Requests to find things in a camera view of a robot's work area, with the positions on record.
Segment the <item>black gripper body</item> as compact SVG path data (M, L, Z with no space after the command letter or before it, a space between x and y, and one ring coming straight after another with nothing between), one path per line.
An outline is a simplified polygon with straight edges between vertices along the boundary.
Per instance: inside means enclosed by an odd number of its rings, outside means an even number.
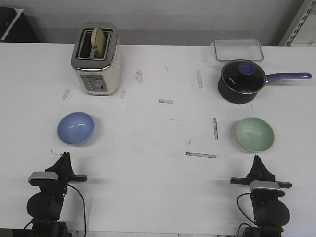
M45 170L44 181L40 190L53 198L63 198L67 193L67 185L71 182L86 182L86 175L75 175L72 171L57 174L55 171Z
M281 190L279 190L279 191L263 190L263 189L254 190L253 192L250 191L251 195L253 197L257 197L257 198L258 197L260 197L260 198L280 198L280 197L285 196L285 192L283 189L289 189L292 187L292 183L290 183L290 182L275 181L273 179L268 180L268 179L264 179L264 178L250 177L250 176L247 176L246 178L231 177L230 184L244 185L244 186L250 187L250 183L254 180L277 182L281 188Z

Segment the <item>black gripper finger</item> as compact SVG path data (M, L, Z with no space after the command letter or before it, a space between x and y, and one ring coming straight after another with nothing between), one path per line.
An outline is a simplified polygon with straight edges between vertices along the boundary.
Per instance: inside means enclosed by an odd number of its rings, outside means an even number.
M258 173L260 177L274 177L272 173L270 173L267 168L264 166L260 156L257 156L258 158Z
M258 159L258 155L256 154L254 156L254 160L253 160L253 163L252 163L252 167L251 167L251 170L249 172L249 176L257 176L258 175L258 171L257 171L257 159Z
M71 160L70 160L70 153L66 152L66 171L68 175L73 175L73 169L71 165Z
M49 168L49 172L59 172L62 169L62 166L64 164L64 160L66 158L66 153L64 152L61 157L56 161L56 163Z

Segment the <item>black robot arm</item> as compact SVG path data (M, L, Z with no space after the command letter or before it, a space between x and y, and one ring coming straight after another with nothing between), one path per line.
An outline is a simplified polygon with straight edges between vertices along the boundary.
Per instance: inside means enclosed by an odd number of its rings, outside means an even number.
M254 156L250 172L245 178L232 177L231 184L248 185L250 192L237 197L237 206L240 208L239 199L244 195L250 195L253 210L253 219L250 219L242 209L241 213L253 224L245 225L243 233L237 233L238 237L280 237L285 226L290 220L288 207L279 200L285 196L283 188L291 188L290 182L277 181L264 166L259 155Z
M68 187L78 192L82 199L84 231L87 232L86 206L82 193L71 185L73 182L86 182L87 176L75 175L72 169L70 153L64 152L57 162L41 172L33 172L28 182L38 186L40 191L30 197L27 202L27 213L32 217L29 222L32 229L30 237L71 237L65 222L60 215Z

